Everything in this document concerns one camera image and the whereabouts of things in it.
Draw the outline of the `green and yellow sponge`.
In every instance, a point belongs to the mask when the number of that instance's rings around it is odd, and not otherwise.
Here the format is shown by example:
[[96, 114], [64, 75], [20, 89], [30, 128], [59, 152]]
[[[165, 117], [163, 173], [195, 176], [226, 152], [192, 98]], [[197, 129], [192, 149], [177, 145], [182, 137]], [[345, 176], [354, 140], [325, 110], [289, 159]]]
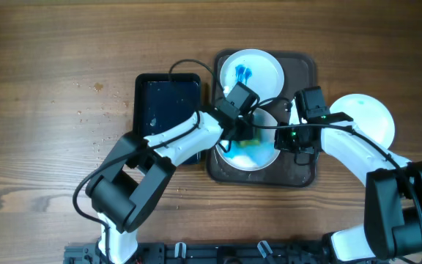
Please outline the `green and yellow sponge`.
[[240, 147], [254, 147], [259, 146], [261, 143], [262, 139], [259, 136], [249, 140], [238, 141]]

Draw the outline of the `white plate with blue water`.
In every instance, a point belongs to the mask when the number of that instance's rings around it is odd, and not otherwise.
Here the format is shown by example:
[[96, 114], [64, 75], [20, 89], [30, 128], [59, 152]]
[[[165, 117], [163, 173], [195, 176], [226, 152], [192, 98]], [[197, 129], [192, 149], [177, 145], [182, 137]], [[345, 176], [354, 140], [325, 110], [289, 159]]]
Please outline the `white plate with blue water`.
[[275, 130], [255, 130], [254, 138], [260, 137], [262, 143], [254, 147], [240, 147], [236, 141], [221, 141], [216, 147], [219, 156], [231, 167], [242, 171], [256, 171], [271, 165], [280, 151], [274, 148]]

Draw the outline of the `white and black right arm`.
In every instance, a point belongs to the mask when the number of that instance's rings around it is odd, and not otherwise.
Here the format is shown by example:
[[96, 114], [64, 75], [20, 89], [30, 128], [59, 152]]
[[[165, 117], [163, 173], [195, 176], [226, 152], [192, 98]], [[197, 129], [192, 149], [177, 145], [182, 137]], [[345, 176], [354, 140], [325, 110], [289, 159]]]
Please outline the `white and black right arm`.
[[331, 260], [407, 262], [410, 254], [422, 255], [422, 161], [392, 153], [343, 112], [280, 122], [275, 145], [293, 153], [322, 150], [365, 186], [363, 223], [327, 235]]

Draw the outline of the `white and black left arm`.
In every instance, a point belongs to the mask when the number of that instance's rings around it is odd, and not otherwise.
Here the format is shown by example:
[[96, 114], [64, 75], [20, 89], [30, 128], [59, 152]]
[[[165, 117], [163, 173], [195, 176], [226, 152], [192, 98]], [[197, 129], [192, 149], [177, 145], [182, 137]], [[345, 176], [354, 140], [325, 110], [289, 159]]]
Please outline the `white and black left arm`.
[[98, 243], [105, 263], [126, 263], [138, 248], [137, 230], [153, 212], [177, 167], [223, 140], [252, 133], [253, 116], [235, 107], [210, 107], [152, 136], [122, 136], [86, 177], [86, 195], [102, 226]]

